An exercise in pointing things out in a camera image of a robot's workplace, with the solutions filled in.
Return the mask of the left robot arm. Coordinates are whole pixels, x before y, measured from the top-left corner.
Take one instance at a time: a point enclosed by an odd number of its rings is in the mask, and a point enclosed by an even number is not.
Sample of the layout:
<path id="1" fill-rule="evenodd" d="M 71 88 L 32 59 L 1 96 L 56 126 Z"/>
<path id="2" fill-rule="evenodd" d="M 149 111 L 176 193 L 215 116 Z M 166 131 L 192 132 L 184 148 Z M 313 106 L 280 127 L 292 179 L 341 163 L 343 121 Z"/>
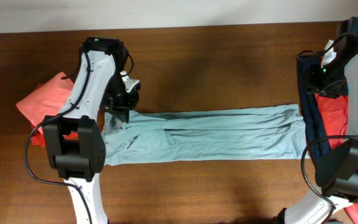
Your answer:
<path id="1" fill-rule="evenodd" d="M 132 57 L 119 39 L 88 37 L 80 57 L 67 101 L 57 115 L 44 118 L 42 131 L 50 167 L 70 190 L 77 223 L 108 223 L 99 183 L 106 146 L 97 117 L 103 111 L 128 122 L 139 101 L 140 81 L 124 71 Z"/>

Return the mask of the light blue t-shirt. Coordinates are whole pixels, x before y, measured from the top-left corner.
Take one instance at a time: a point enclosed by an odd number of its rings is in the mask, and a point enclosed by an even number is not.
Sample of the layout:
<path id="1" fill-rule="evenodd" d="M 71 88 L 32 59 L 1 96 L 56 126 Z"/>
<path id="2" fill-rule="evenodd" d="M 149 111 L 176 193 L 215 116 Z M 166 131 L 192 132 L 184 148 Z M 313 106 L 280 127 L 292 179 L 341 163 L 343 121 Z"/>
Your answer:
<path id="1" fill-rule="evenodd" d="M 105 164 L 299 159 L 306 125 L 298 105 L 181 113 L 107 114 Z"/>

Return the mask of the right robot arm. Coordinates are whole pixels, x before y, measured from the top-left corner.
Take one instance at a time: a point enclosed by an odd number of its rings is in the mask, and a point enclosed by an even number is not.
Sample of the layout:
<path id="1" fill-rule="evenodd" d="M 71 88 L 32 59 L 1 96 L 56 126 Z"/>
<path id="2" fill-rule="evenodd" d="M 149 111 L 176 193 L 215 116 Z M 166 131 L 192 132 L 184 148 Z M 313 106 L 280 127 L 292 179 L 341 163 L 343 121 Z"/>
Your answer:
<path id="1" fill-rule="evenodd" d="M 284 208 L 274 223 L 329 223 L 337 211 L 358 203 L 358 17 L 342 21 L 324 50 L 298 54 L 298 86 L 306 121 L 307 145 L 315 181 L 296 204 Z M 330 135 L 317 97 L 348 100 L 346 130 Z"/>

